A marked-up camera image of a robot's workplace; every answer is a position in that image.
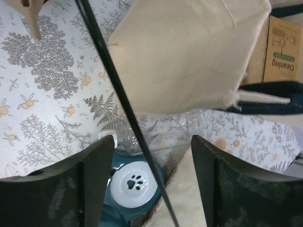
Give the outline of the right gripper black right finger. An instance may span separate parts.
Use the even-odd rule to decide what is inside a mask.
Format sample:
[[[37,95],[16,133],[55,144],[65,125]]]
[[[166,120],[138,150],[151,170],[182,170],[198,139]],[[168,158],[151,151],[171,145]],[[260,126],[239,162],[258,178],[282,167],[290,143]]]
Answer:
[[[195,135],[192,156],[209,227],[301,227],[303,180],[243,161]]]

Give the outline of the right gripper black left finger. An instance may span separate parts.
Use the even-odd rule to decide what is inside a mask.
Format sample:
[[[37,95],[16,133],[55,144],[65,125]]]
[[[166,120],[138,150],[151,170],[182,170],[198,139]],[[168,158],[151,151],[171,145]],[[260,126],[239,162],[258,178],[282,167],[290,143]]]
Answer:
[[[1,179],[1,226],[98,226],[113,153],[106,136],[51,166]]]

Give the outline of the black tent pole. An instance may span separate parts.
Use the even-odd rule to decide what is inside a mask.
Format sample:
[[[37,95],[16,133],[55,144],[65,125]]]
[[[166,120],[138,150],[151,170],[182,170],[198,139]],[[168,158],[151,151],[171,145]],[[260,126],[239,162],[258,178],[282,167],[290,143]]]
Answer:
[[[94,16],[94,13],[92,11],[92,8],[90,6],[89,1],[87,0],[75,0],[75,3],[78,7],[78,10],[83,18],[83,21],[88,29],[88,32],[91,36],[91,39],[94,43],[94,46],[98,52],[98,55],[107,71],[107,74],[109,76],[109,79],[113,85],[113,88],[116,92],[116,95],[118,96],[118,99],[120,101],[120,104],[126,114],[126,117],[133,129],[133,132],[137,138],[137,141],[141,147],[141,150],[150,166],[150,169],[154,175],[154,178],[158,184],[158,187],[160,189],[160,192],[162,194],[162,197],[166,203],[166,206],[168,208],[169,214],[172,218],[172,221],[174,223],[174,226],[179,227],[179,223],[177,220],[177,217],[175,215],[175,212],[173,210],[173,207],[171,205],[171,202],[169,200],[168,194],[165,189],[165,185],[161,179],[160,173],[158,171],[156,162],[153,160],[151,152],[148,148],[148,145],[145,141],[145,138],[143,136],[143,133],[141,131],[141,128],[138,124],[138,121],[135,117],[135,114],[132,110],[132,107],[130,105],[130,102],[127,98],[127,95],[125,93],[125,90],[123,88],[123,85],[120,81],[120,78],[118,76],[118,73],[114,67],[114,63],[111,59],[111,56],[109,54],[109,51],[106,47],[104,38],[101,34],[101,31],[98,27],[96,18]]]

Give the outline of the beige fabric pet tent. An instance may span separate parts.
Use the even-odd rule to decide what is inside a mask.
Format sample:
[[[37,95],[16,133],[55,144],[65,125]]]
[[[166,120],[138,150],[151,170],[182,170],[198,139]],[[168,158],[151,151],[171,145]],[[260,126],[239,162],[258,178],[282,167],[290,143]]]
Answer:
[[[38,40],[41,40],[41,34],[37,21],[38,14],[40,13],[45,0],[10,0],[8,4],[21,13],[29,26],[31,35]]]

